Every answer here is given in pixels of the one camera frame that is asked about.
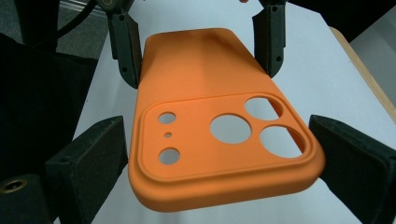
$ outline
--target white surface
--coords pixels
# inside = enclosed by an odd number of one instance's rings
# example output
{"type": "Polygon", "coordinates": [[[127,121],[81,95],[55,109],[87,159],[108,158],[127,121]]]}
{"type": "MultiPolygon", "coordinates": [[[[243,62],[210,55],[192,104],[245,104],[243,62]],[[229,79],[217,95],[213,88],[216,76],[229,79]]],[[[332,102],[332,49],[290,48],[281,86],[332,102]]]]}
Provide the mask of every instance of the white surface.
{"type": "Polygon", "coordinates": [[[396,6],[356,37],[350,46],[396,105],[396,6]]]}
{"type": "MultiPolygon", "coordinates": [[[[132,17],[142,45],[152,34],[207,27],[229,28],[253,52],[251,17],[259,1],[136,0],[132,17]]],[[[275,83],[307,123],[318,114],[339,119],[396,148],[396,126],[362,80],[319,14],[287,4],[285,62],[275,83]]],[[[95,122],[123,115],[128,148],[136,91],[121,78],[107,37],[76,136],[95,122]]],[[[135,198],[124,169],[93,223],[359,223],[318,180],[296,194],[178,213],[157,213],[135,198]]]]}

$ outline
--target black cable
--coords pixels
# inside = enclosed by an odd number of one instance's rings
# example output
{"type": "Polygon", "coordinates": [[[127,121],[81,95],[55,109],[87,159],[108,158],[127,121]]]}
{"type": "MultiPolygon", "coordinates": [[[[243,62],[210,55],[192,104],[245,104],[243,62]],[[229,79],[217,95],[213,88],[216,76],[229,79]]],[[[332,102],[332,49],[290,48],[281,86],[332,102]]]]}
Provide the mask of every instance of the black cable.
{"type": "Polygon", "coordinates": [[[96,6],[96,0],[90,0],[85,6],[82,11],[69,23],[67,23],[64,27],[62,27],[59,31],[57,31],[55,34],[52,36],[48,37],[47,39],[41,41],[40,43],[36,44],[33,46],[33,49],[38,49],[39,47],[54,41],[56,39],[61,38],[62,36],[66,35],[70,31],[72,31],[74,28],[76,28],[78,25],[80,25],[87,17],[91,14],[93,9],[96,6]]]}

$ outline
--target black bracket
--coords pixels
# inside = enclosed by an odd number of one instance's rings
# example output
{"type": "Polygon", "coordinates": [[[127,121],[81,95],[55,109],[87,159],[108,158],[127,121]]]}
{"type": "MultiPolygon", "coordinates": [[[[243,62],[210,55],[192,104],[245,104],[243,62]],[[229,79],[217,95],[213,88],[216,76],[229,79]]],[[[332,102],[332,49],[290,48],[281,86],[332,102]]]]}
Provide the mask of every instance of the black bracket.
{"type": "Polygon", "coordinates": [[[286,47],[286,0],[260,0],[264,9],[253,17],[254,55],[270,77],[283,63],[286,47]]]}
{"type": "Polygon", "coordinates": [[[137,89],[142,68],[139,28],[128,11],[133,1],[96,0],[106,13],[113,59],[119,60],[122,78],[137,89]]]}
{"type": "MultiPolygon", "coordinates": [[[[139,29],[128,15],[134,0],[96,0],[107,14],[113,59],[119,60],[122,78],[133,88],[139,85],[142,67],[139,29]]],[[[254,54],[265,72],[274,77],[283,63],[286,46],[285,5],[287,0],[260,0],[264,9],[253,17],[254,54]]]]}

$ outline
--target large circular hole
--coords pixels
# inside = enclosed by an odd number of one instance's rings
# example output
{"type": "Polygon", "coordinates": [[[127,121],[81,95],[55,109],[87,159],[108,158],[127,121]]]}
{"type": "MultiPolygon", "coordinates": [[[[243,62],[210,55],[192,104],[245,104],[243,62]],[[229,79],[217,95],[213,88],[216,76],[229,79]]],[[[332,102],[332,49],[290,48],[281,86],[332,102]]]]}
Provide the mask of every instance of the large circular hole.
{"type": "Polygon", "coordinates": [[[176,115],[174,113],[163,113],[158,117],[158,120],[160,121],[161,124],[170,124],[173,121],[175,121],[176,115]]]}
{"type": "Polygon", "coordinates": [[[262,120],[278,119],[279,115],[276,113],[272,105],[277,105],[275,102],[270,102],[263,97],[251,98],[245,103],[245,109],[252,117],[262,120]]]}
{"type": "Polygon", "coordinates": [[[296,158],[302,155],[303,140],[291,129],[279,126],[268,127],[262,130],[260,140],[268,151],[278,157],[296,158]]]}
{"type": "Polygon", "coordinates": [[[221,142],[238,144],[251,135],[248,123],[234,115],[219,116],[210,123],[210,132],[221,142]]]}
{"type": "Polygon", "coordinates": [[[178,161],[180,154],[174,148],[167,148],[160,153],[160,162],[165,165],[171,165],[178,161]]]}

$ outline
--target mounting hole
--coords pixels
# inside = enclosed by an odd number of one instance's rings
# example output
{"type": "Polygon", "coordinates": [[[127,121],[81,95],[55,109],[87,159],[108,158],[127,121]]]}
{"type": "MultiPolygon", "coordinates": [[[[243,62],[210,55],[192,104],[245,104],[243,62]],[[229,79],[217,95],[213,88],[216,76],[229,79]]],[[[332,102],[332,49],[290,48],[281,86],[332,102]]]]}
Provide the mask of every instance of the mounting hole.
{"type": "Polygon", "coordinates": [[[262,145],[271,153],[282,158],[296,158],[302,155],[303,139],[297,132],[279,126],[272,126],[262,130],[260,134],[262,145]]]}
{"type": "Polygon", "coordinates": [[[22,189],[25,185],[27,184],[27,181],[24,179],[19,179],[19,180],[12,180],[5,185],[0,187],[0,192],[1,193],[11,193],[14,191],[17,191],[19,189],[22,189]]]}
{"type": "Polygon", "coordinates": [[[103,0],[102,2],[105,6],[110,6],[113,3],[113,0],[103,0]]]}
{"type": "Polygon", "coordinates": [[[210,132],[218,140],[228,144],[245,142],[251,135],[248,123],[235,115],[222,115],[213,119],[210,132]]]}
{"type": "Polygon", "coordinates": [[[278,111],[281,113],[282,107],[277,102],[264,97],[255,97],[247,100],[245,102],[245,109],[249,115],[256,119],[279,119],[279,115],[274,110],[273,105],[277,105],[278,111]]]}
{"type": "Polygon", "coordinates": [[[160,153],[159,160],[162,164],[172,165],[178,161],[180,154],[174,148],[166,148],[160,153]]]}
{"type": "Polygon", "coordinates": [[[161,115],[158,117],[158,121],[159,121],[161,124],[170,124],[170,123],[172,123],[173,121],[175,121],[175,119],[176,119],[176,115],[175,115],[174,113],[171,113],[171,112],[163,113],[163,114],[161,114],[161,115]]]}

